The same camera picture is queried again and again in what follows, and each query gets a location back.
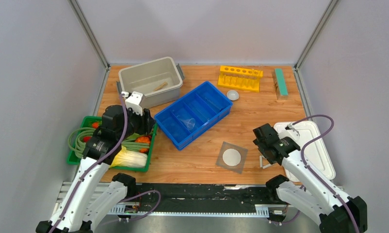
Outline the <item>clear glass test tube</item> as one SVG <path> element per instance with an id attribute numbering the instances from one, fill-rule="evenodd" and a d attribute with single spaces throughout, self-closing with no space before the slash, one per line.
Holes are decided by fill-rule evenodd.
<path id="1" fill-rule="evenodd" d="M 251 89 L 254 92 L 257 92 L 259 90 L 259 71 L 252 69 L 252 78 L 251 78 Z"/>

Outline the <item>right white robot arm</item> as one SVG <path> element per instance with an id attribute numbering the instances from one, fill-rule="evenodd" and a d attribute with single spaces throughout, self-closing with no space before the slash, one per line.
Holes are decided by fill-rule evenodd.
<path id="1" fill-rule="evenodd" d="M 266 123 L 253 130 L 254 144 L 270 164 L 279 164 L 306 188 L 277 175 L 266 182 L 265 196 L 271 203 L 291 204 L 315 222 L 323 233 L 364 233 L 368 229 L 368 207 L 360 197 L 351 197 L 333 184 L 305 157 L 306 146 L 291 126 L 278 132 Z"/>

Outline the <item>yellow napa cabbage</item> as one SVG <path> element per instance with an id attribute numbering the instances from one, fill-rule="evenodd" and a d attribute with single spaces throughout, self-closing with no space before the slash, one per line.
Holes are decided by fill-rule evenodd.
<path id="1" fill-rule="evenodd" d="M 147 163 L 147 154 L 128 150 L 121 146 L 121 151 L 115 156 L 110 167 L 122 166 L 131 168 L 143 168 Z"/>

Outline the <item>clay pipe triangle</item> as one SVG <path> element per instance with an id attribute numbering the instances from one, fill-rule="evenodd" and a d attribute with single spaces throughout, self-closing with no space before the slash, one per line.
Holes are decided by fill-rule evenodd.
<path id="1" fill-rule="evenodd" d="M 260 166 L 261 169 L 267 169 L 267 168 L 271 167 L 272 164 L 270 164 L 270 163 L 268 162 L 268 160 L 265 159 L 265 158 L 261 155 L 261 156 L 259 156 L 259 166 Z"/>

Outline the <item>red chilli pepper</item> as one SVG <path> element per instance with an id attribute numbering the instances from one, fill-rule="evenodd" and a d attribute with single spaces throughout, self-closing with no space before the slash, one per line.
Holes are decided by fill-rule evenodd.
<path id="1" fill-rule="evenodd" d="M 85 136 L 85 137 L 82 139 L 82 141 L 83 141 L 84 143 L 87 143 L 90 139 L 91 139 L 91 136 Z"/>

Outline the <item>white evaporating dish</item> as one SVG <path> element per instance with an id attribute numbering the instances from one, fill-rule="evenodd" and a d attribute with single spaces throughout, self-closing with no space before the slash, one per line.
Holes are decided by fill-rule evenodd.
<path id="1" fill-rule="evenodd" d="M 231 101 L 236 101 L 239 99 L 239 93 L 235 90 L 229 90 L 227 91 L 227 94 L 226 94 L 227 98 Z"/>

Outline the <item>wooden test tube clamp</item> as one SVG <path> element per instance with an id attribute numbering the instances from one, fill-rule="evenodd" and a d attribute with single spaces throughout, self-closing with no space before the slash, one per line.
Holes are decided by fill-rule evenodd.
<path id="1" fill-rule="evenodd" d="M 168 83 L 167 82 L 163 82 L 162 84 L 160 84 L 159 86 L 157 86 L 153 92 L 155 91 L 159 91 L 159 90 L 162 90 L 163 88 L 167 87 L 168 86 Z"/>

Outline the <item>green plastic vegetable tray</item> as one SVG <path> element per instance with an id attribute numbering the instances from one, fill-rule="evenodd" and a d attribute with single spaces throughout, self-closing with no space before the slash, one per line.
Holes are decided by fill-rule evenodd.
<path id="1" fill-rule="evenodd" d="M 101 123 L 101 117 L 86 116 L 81 126 L 69 135 L 67 139 L 70 149 L 67 158 L 68 164 L 78 165 L 80 163 L 86 142 L 91 139 L 95 129 Z M 115 156 L 110 168 L 137 172 L 148 171 L 156 132 L 157 124 L 153 126 L 149 134 L 134 133 L 125 138 L 121 144 L 121 151 Z"/>

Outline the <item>small orange carrot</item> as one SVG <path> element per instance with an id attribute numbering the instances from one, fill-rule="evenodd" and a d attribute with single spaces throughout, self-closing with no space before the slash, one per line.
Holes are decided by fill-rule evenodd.
<path id="1" fill-rule="evenodd" d="M 150 148 L 141 148 L 141 149 L 139 149 L 140 153 L 148 154 L 149 151 L 150 151 Z"/>

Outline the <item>blue divided plastic tray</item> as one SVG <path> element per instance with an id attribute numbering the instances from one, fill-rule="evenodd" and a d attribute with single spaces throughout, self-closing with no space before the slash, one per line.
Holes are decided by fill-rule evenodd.
<path id="1" fill-rule="evenodd" d="M 225 108 L 220 112 L 215 111 L 203 99 L 203 94 L 205 93 L 219 97 Z M 230 113 L 232 105 L 232 101 L 218 90 L 216 86 L 206 81 L 157 113 L 155 120 L 160 129 L 172 141 L 173 145 L 178 150 L 183 150 L 226 117 Z M 178 120 L 178 116 L 194 118 L 196 120 L 195 129 L 192 131 L 187 130 Z"/>

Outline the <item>green long beans bundle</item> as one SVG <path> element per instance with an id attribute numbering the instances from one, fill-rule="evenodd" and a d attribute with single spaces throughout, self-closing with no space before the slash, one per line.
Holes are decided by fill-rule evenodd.
<path id="1" fill-rule="evenodd" d="M 82 152 L 85 149 L 86 143 L 82 141 L 82 139 L 85 136 L 93 136 L 93 133 L 95 131 L 95 128 L 92 127 L 82 127 L 79 128 L 75 131 L 73 131 L 70 136 L 68 137 L 68 145 L 71 151 L 75 153 L 75 156 L 77 158 L 82 158 Z M 151 131 L 150 135 L 151 137 L 153 136 L 154 130 Z M 141 148 L 150 148 L 150 145 L 144 144 L 144 143 L 135 143 L 135 139 L 137 139 L 140 136 L 144 135 L 139 135 L 137 133 L 134 133 L 133 135 L 127 137 L 126 139 L 123 140 L 122 146 L 126 147 L 128 150 L 131 151 L 136 151 L 139 152 L 139 149 Z"/>

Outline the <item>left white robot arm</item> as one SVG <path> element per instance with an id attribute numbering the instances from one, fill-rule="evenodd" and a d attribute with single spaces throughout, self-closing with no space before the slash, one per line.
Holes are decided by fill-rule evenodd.
<path id="1" fill-rule="evenodd" d="M 108 212 L 122 199 L 137 195 L 136 179 L 115 175 L 107 189 L 91 202 L 99 181 L 121 151 L 121 143 L 134 133 L 150 133 L 155 120 L 144 108 L 139 115 L 125 105 L 111 105 L 102 115 L 101 125 L 86 142 L 82 159 L 61 206 L 49 220 L 41 221 L 37 233 L 93 233 Z"/>

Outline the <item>green and gold box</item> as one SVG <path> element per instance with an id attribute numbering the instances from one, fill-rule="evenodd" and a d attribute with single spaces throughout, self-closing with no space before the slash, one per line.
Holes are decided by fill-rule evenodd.
<path id="1" fill-rule="evenodd" d="M 283 70 L 275 68 L 273 72 L 276 97 L 278 100 L 286 100 L 289 96 Z"/>

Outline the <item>yellow test tube rack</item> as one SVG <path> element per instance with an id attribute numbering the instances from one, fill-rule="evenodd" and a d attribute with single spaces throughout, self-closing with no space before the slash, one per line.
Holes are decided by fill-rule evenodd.
<path id="1" fill-rule="evenodd" d="M 241 67 L 220 66 L 217 86 L 254 92 L 250 85 L 252 78 L 251 70 L 252 69 Z M 257 71 L 259 71 L 259 79 L 263 78 L 263 71 Z"/>

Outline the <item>grey plastic tub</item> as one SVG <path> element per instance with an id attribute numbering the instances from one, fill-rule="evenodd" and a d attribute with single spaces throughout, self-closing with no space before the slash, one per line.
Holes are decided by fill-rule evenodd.
<path id="1" fill-rule="evenodd" d="M 118 77 L 122 91 L 140 92 L 144 95 L 142 107 L 151 108 L 175 101 L 185 76 L 179 64 L 171 57 L 163 57 L 119 70 Z M 153 90 L 167 82 L 162 90 Z"/>

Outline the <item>white tray lid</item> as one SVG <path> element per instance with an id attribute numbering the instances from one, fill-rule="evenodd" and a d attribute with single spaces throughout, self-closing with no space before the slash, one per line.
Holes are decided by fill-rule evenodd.
<path id="1" fill-rule="evenodd" d="M 290 133 L 292 134 L 294 141 L 300 147 L 303 147 L 308 141 L 320 136 L 320 131 L 316 123 L 313 121 L 302 121 L 292 127 L 293 129 L 290 130 Z M 318 139 L 308 145 L 304 154 L 305 158 L 315 165 L 315 167 L 329 180 L 333 180 L 335 178 L 336 172 L 322 139 Z"/>

